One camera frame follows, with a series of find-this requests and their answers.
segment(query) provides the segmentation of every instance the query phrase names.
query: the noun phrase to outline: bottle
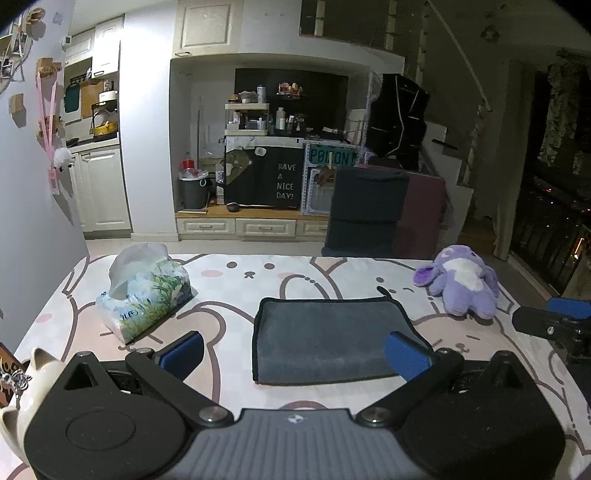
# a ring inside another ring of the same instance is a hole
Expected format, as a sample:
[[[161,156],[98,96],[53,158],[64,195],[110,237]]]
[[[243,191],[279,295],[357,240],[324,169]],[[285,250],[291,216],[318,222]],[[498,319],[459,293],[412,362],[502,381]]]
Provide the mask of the bottle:
[[[275,127],[277,130],[285,130],[285,110],[283,110],[282,106],[277,109]]]

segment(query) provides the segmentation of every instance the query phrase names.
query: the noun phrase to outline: white cabinet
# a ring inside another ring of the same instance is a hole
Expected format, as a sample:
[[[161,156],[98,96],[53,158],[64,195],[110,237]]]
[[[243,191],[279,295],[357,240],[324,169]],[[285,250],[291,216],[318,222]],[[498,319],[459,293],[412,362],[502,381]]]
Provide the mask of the white cabinet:
[[[92,48],[95,43],[95,30],[87,30],[72,37],[72,43],[66,49],[65,66],[74,65],[79,61],[92,57]]]
[[[236,234],[233,218],[179,218],[178,232],[191,238],[224,239]]]
[[[173,58],[238,52],[242,0],[181,0]]]
[[[326,237],[328,224],[328,222],[323,220],[298,220],[295,227],[295,234],[297,236],[315,237],[318,240],[319,238]]]
[[[119,70],[119,41],[123,17],[114,18],[95,27],[92,51],[92,76],[102,77]]]
[[[83,231],[131,228],[119,147],[77,154],[70,175]]]
[[[292,237],[296,235],[296,221],[274,218],[237,218],[239,236]]]

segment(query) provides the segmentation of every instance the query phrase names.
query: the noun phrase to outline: white wall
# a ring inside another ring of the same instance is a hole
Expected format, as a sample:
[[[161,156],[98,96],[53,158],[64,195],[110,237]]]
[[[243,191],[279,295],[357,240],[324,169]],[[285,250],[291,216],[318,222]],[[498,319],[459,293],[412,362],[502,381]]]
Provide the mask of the white wall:
[[[172,176],[174,207],[180,204],[178,170],[191,152],[191,84],[186,73],[170,70],[170,174]]]
[[[520,0],[501,10],[500,44],[591,51],[591,35],[553,0]]]
[[[226,125],[224,105],[234,93],[235,63],[196,65],[191,81],[191,156],[193,158],[223,157],[223,137]],[[197,152],[197,119],[201,118],[199,152]]]
[[[125,15],[119,121],[134,234],[176,235],[168,138],[170,57],[177,2]]]
[[[48,158],[35,138],[40,118],[35,62],[40,57],[64,62],[61,39],[68,31],[74,0],[43,0],[33,6],[46,10],[45,33],[33,42],[22,64],[24,81],[11,82],[0,95],[0,308],[4,313],[0,341],[11,349],[18,346],[61,281],[88,253],[69,172],[59,175],[62,195],[54,197],[47,180]],[[57,11],[63,16],[61,25],[51,21]],[[39,32],[43,25],[35,29]],[[62,72],[58,78],[62,86]],[[44,89],[46,95],[51,92],[49,85]],[[26,125],[20,128],[8,113],[8,99],[16,93],[24,94],[27,109]]]
[[[404,58],[325,38],[300,37],[301,0],[244,0],[239,53],[277,53],[345,61],[401,73]]]

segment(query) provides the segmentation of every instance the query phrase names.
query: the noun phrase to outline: keychain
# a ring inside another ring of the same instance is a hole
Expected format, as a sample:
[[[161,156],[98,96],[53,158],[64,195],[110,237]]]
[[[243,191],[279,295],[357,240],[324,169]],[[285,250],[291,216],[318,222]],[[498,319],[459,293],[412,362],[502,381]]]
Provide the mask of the keychain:
[[[10,373],[4,369],[2,363],[2,357],[0,357],[0,383],[6,385],[10,390],[17,396],[17,408],[19,408],[19,402],[22,393],[29,387],[29,380],[32,377],[27,375],[22,369],[17,368],[14,372]]]

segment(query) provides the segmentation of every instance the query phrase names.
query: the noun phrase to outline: wooden shelf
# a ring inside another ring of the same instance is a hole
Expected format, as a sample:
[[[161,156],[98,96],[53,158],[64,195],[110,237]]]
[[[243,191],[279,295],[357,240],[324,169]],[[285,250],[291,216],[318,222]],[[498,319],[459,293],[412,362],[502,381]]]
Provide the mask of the wooden shelf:
[[[243,208],[228,212],[225,205],[210,205],[207,213],[177,212],[176,218],[277,218],[281,220],[328,220],[326,215],[302,215],[299,210],[274,210],[271,208]]]
[[[269,130],[224,130],[226,137],[266,137]]]
[[[226,110],[269,110],[268,103],[227,103]]]

